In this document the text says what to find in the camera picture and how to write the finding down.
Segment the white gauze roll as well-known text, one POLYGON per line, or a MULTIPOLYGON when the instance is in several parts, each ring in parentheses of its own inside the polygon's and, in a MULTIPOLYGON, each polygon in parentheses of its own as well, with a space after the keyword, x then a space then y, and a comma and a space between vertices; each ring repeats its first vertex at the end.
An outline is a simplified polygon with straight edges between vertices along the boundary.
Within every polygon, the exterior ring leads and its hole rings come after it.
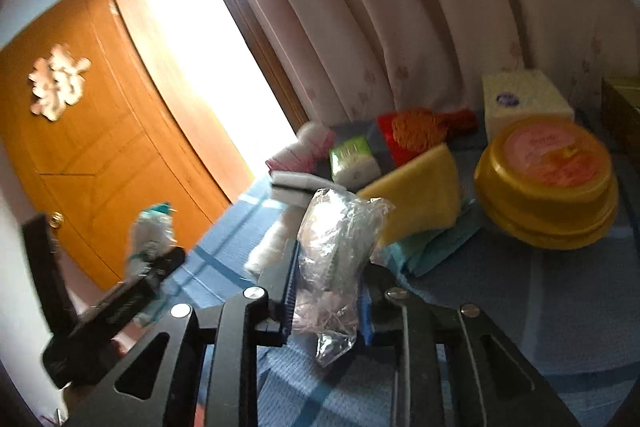
POLYGON ((244 269, 254 281, 258 281, 262 271, 269 265, 273 265, 282 258, 286 243, 296 239, 304 213, 303 208, 295 206, 283 210, 278 220, 252 249, 244 269))

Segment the green tissue packet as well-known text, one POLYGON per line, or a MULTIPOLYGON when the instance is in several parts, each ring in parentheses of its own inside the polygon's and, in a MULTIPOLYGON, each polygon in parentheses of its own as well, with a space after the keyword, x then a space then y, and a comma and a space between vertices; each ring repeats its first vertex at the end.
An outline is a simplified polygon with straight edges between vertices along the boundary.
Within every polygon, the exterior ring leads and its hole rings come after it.
POLYGON ((354 136, 332 148, 329 160, 333 182, 352 192, 382 176, 380 165, 364 135, 354 136))

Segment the yellow tissue pack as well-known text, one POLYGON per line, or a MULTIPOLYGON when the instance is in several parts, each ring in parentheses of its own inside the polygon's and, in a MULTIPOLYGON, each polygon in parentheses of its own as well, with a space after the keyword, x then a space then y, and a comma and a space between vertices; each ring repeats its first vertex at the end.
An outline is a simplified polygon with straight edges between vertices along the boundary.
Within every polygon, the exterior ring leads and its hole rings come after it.
POLYGON ((485 131, 488 141, 512 122, 532 116, 574 120, 562 93, 537 69, 499 72, 482 77, 485 131))

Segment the red embroidered pouch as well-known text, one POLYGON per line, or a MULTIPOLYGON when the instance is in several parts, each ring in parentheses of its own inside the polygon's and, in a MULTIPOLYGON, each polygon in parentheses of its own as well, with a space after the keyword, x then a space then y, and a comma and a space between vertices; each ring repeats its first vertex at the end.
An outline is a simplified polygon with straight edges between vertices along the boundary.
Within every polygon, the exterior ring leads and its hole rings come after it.
POLYGON ((396 167, 480 127, 477 116, 467 108, 451 113, 412 108, 378 116, 376 124, 396 167))

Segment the brass door knob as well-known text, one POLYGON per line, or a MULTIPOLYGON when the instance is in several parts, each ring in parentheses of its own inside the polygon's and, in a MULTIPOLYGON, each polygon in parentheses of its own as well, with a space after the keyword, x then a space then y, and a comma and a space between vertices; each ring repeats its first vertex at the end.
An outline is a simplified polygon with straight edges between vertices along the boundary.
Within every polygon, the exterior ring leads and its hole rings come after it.
POLYGON ((62 225, 64 223, 64 217, 63 217, 62 213, 60 213, 60 212, 57 212, 57 211, 51 212, 49 217, 48 217, 48 222, 49 222, 50 227, 53 230, 57 230, 57 229, 62 227, 62 225))

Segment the round gold tin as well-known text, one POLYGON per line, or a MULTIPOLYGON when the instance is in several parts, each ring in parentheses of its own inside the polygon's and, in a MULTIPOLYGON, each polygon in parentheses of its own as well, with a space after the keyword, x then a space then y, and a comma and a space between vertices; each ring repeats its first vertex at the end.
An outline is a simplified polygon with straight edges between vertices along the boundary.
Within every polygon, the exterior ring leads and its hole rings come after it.
POLYGON ((617 215, 610 153, 587 129, 558 117, 528 117, 500 130, 480 156, 474 186, 498 228, 537 248, 589 246, 617 215))

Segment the pink rolled towel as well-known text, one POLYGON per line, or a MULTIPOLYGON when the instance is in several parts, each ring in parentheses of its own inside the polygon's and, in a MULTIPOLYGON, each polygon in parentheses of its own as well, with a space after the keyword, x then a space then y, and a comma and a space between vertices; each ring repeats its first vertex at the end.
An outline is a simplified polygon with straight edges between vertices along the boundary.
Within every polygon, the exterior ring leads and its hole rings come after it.
POLYGON ((265 161, 270 172, 312 173, 319 161, 329 157, 335 132, 318 121, 308 121, 299 128, 296 140, 265 161))

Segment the teal cloth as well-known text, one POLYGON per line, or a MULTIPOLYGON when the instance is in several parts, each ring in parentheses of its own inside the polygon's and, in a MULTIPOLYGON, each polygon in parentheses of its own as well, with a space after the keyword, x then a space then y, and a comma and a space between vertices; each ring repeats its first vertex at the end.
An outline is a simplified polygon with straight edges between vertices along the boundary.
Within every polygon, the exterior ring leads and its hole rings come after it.
POLYGON ((484 212, 476 199, 462 205, 460 216, 450 229, 428 230, 382 247, 373 262, 395 274, 423 277, 455 254, 480 231, 484 212))

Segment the orange wooden door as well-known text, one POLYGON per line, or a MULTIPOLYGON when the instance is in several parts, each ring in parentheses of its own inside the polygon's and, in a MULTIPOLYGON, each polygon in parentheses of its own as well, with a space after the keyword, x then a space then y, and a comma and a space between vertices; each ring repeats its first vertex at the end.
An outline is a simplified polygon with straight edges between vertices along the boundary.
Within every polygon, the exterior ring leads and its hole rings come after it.
POLYGON ((1 138, 35 210, 64 217, 64 251, 99 288, 122 279, 129 229, 157 202, 189 249, 229 199, 196 157, 126 35, 113 0, 62 0, 1 52, 1 138), (85 57, 84 96, 61 119, 36 116, 28 76, 65 44, 85 57))

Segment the yellow sponge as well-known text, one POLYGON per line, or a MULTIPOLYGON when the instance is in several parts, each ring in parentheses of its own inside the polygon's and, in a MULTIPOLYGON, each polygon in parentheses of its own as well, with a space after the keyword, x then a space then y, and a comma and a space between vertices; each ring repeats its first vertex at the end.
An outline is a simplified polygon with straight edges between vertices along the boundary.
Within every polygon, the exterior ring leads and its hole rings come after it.
POLYGON ((416 233, 450 229, 462 208, 462 188, 454 155, 445 144, 407 162, 358 192, 393 205, 381 232, 381 246, 416 233))

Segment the white flower door ornament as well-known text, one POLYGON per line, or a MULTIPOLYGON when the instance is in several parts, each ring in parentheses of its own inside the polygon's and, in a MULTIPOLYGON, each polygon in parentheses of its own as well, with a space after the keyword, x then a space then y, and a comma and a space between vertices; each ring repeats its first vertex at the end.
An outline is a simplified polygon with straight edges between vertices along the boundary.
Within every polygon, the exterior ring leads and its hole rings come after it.
POLYGON ((37 58, 28 75, 34 96, 32 113, 58 121, 68 106, 76 105, 84 96, 84 74, 90 67, 87 57, 73 58, 67 46, 52 46, 50 56, 37 58))

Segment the cotton swab packet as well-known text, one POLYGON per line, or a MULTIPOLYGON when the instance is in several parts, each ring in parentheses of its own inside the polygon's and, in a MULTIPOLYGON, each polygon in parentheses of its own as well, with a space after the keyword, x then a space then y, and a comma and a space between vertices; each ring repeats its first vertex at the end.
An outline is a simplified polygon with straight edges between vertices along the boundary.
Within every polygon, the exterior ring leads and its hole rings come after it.
MULTIPOLYGON (((129 231, 126 277, 141 273, 151 262, 176 246, 172 209, 169 202, 152 205, 139 213, 129 231)), ((163 285, 158 286, 152 301, 134 317, 134 324, 143 327, 157 322, 168 307, 163 285)))

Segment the clear plastic bag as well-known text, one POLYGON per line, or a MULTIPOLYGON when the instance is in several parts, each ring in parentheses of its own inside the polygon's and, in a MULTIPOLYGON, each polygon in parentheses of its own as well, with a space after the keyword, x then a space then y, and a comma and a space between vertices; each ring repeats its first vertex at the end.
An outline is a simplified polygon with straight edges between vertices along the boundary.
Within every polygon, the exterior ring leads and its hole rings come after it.
POLYGON ((314 359, 327 367, 354 347, 360 277, 378 250, 388 200, 320 188, 300 224, 296 332, 316 336, 314 359))

